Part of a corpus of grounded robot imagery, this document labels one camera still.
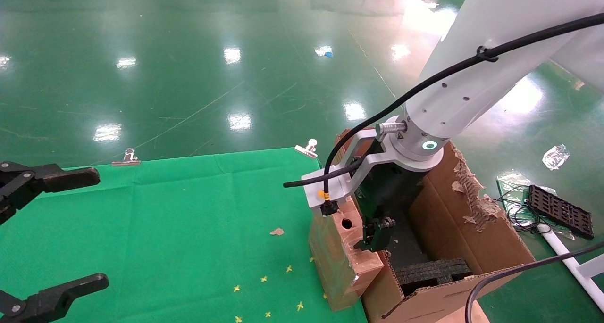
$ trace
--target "metal connector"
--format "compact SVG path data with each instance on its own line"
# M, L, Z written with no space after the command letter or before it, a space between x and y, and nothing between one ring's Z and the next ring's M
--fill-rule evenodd
M386 134L396 133L396 132L406 132L407 123L403 121L402 123L381 123L376 124L376 140L382 142L384 138L386 138Z

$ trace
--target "wooden block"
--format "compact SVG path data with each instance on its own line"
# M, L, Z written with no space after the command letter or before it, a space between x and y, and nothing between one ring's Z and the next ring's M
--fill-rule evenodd
M362 235L361 216L350 197L338 213L313 217L309 245L334 312L353 306L384 267L377 253L354 248Z

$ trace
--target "hole in wooden block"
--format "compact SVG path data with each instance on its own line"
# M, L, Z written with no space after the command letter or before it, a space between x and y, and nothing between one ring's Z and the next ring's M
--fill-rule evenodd
M342 227L345 229L351 229L352 228L352 221L348 218L344 218L342 220Z

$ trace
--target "wire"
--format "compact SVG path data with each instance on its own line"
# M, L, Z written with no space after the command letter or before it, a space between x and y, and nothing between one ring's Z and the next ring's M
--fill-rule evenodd
M507 217L507 220L509 220L513 224L514 230L516 232L528 231L530 233L541 233L541 231L539 231L539 229L537 227L540 224L545 224L550 228L546 232L550 232L553 230L554 227L556 227L556 230L559 232L572 233L572 231L562 229L558 226L558 224L552 223L545 216L541 215L540 213L535 211L535 209L533 209L532 207L530 207L529 205L524 203L524 201L515 201L512 199L504 198L505 196L507 196L507 194L509 194L510 192L512 192L514 190L517 190L520 188L527 188L527 187L528 187L528 185L515 186L515 187L509 189L506 193L502 194L499 198L495 199L495 201L500 201L501 205L503 205L504 210L505 210L505 216ZM505 203L515 204L515 206L508 208L505 205ZM529 213L533 216L533 218L524 218L524 219L521 218L520 220L518 220L518 213L520 213L520 211L522 211L524 209L528 210ZM523 220L529 221L530 223L522 224Z
M591 246L588 246L587 248L582 248L581 250L578 250L575 252L568 252L567 254L542 259L540 261L535 261L533 263L528 263L525 265L518 265L517 267L513 267L511 269L507 269L506 271L496 273L494 275L488 276L487 278L484 278L483 280L478 282L478 284L476 284L474 289L472 289L472 291L470 292L470 295L468 295L468 301L466 301L466 312L464 315L466 318L466 323L472 323L472 306L474 305L474 301L478 297L478 293L489 283L494 282L496 280L500 280L501 278L507 277L509 275L513 275L518 272L526 271L529 269L534 269L535 267L540 267L540 266L548 265L550 263L554 263L557 261L563 261L568 258L581 256L581 255L587 254L589 252L598 250L598 248L602 248L602 247L604 247L604 241L597 243L597 244L593 244Z
M417 93L419 93L420 91L425 89L426 87L429 87L430 85L432 85L436 82L439 82L440 80L447 78L448 76L451 76L461 70L474 66L477 63L481 63L483 61L494 61L494 60L496 60L498 55L505 54L507 52L510 52L511 50L517 50L518 48L527 46L529 44L536 43L538 41L550 39L550 38L556 37L557 35L571 33L573 31L578 31L583 28L592 27L592 26L596 26L596 25L600 25L600 24L604 24L604 13L595 14L593 16L580 18L580 19L577 19L577 20L574 20L571 22L567 22L564 24L550 27L550 28L542 29L541 31L537 31L537 32L531 33L529 35L525 35L524 37L520 37L518 39L508 41L505 44L501 44L500 46L497 46L497 47L494 47L491 49L481 51L481 48L478 48L477 54L475 56L465 59L464 61L460 61L459 63L436 73L435 75L424 80L423 82L420 82L415 87L410 89L407 93L402 95L399 99L395 100L395 102L390 104L384 110L382 110L381 112L377 113L375 116L370 117L369 119L363 121L359 125L356 125L354 128L352 128L348 133L346 133L343 137L341 137L341 139L338 141L338 143L334 146L332 151L329 153L329 156L327 157L327 161L325 164L324 174L329 173L330 166L336 156L336 153L338 153L339 149L342 146L344 146L344 144L350 138L352 138L352 136L354 136L358 131L362 130L363 128L380 120L382 117L385 117L386 115L388 115L388 113L394 111L396 108L401 106L404 102L409 100L411 97L413 97L414 95L416 95ZM329 193L329 184L328 184L327 179L325 179L323 181L323 191L326 194Z
M319 177L302 179L301 181L283 183L283 187L284 188L293 188L296 186L309 185L309 184L313 184L313 183L317 183L317 182L321 182L321 181L326 181L326 180L332 179L334 177L338 177L339 175L343 175L345 173L349 173L349 172L352 172L352 171L358 169L359 166L361 166L361 163L363 162L363 160L364 159L359 159L356 162L350 164L349 166L345 166L343 168L340 168L340 169L330 172L328 174L320 175Z

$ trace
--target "white pipe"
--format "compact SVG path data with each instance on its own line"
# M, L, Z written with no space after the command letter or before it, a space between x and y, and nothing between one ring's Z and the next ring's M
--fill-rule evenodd
M587 278L592 278L604 272L604 255L595 257L585 263L579 265L577 270Z
M563 242L561 242L561 240L556 236L556 233L552 231L550 226L539 224L537 228L547 243L552 246L552 249L557 255L560 256L569 252L566 246L564 246ZM600 290L600 288L595 282L593 282L593 280L591 280L591 278L585 277L579 272L578 268L580 267L580 264L577 262L577 260L574 258L568 258L562 262L565 263L568 271L571 272L574 278L577 278L577 281L581 284L583 289L585 289L589 297L594 300L596 306L598 306L598 308L604 312L604 293L602 293L602 290Z

